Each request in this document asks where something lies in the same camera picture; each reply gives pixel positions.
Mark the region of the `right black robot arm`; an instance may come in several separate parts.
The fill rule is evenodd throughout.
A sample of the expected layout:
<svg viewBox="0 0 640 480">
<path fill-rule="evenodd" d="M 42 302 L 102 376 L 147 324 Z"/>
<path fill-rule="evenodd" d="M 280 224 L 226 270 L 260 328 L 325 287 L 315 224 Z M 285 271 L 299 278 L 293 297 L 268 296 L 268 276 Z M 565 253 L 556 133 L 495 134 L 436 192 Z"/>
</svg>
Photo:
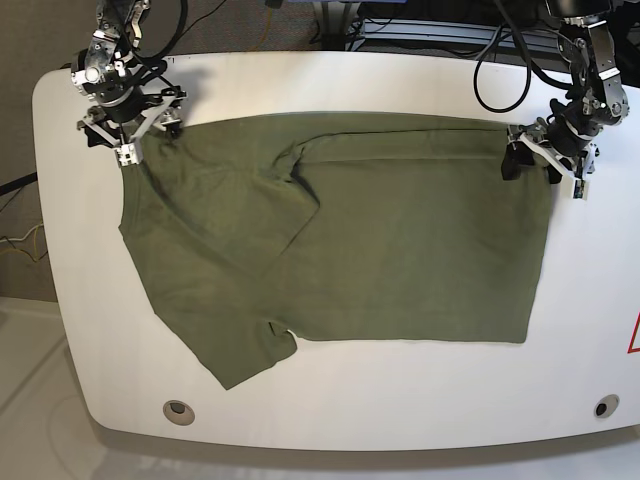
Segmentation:
<svg viewBox="0 0 640 480">
<path fill-rule="evenodd" d="M 99 1 L 90 45 L 70 66 L 73 86 L 92 103 L 77 128 L 90 147 L 110 148 L 122 166 L 143 161 L 141 140 L 151 128 L 171 138 L 182 128 L 179 109 L 187 93 L 164 73 L 165 57 L 185 29 L 188 3 L 179 3 L 176 30 L 167 44 L 143 56 L 142 23 L 150 8 L 149 1 Z"/>
</svg>

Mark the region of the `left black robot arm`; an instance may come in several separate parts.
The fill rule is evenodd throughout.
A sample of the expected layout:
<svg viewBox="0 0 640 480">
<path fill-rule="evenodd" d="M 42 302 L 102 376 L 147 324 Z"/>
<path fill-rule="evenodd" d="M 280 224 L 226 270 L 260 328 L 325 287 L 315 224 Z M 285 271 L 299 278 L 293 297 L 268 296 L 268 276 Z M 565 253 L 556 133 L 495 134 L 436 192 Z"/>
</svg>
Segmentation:
<svg viewBox="0 0 640 480">
<path fill-rule="evenodd" d="M 506 114 L 526 99 L 534 77 L 565 92 L 567 103 L 549 102 L 551 114 L 529 125 L 508 127 L 508 143 L 501 165 L 505 181 L 516 180 L 526 167 L 535 165 L 535 156 L 546 164 L 549 182 L 564 178 L 582 191 L 587 176 L 594 172 L 598 148 L 594 138 L 609 126 L 620 124 L 629 113 L 622 76 L 615 60 L 614 39 L 606 17 L 613 10 L 610 1 L 548 1 L 549 14 L 561 22 L 554 32 L 559 53 L 568 65 L 571 81 L 555 80 L 533 60 L 524 35 L 502 1 L 496 8 L 510 29 L 511 38 L 525 63 L 524 89 L 514 104 L 496 108 L 487 104 L 479 91 L 479 73 L 488 52 L 476 60 L 474 95 L 486 111 Z"/>
</svg>

